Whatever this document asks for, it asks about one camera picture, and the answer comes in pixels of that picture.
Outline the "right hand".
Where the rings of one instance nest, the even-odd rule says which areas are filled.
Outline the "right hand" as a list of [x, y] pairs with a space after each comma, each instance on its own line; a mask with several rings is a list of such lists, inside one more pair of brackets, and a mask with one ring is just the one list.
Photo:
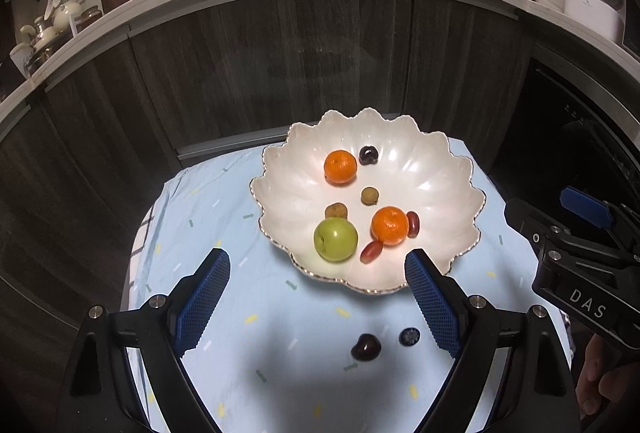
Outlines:
[[619, 404], [639, 376], [638, 364], [606, 370], [605, 346], [604, 338], [593, 335], [585, 350], [585, 360], [576, 387], [582, 418], [593, 416], [601, 407], [602, 401]]

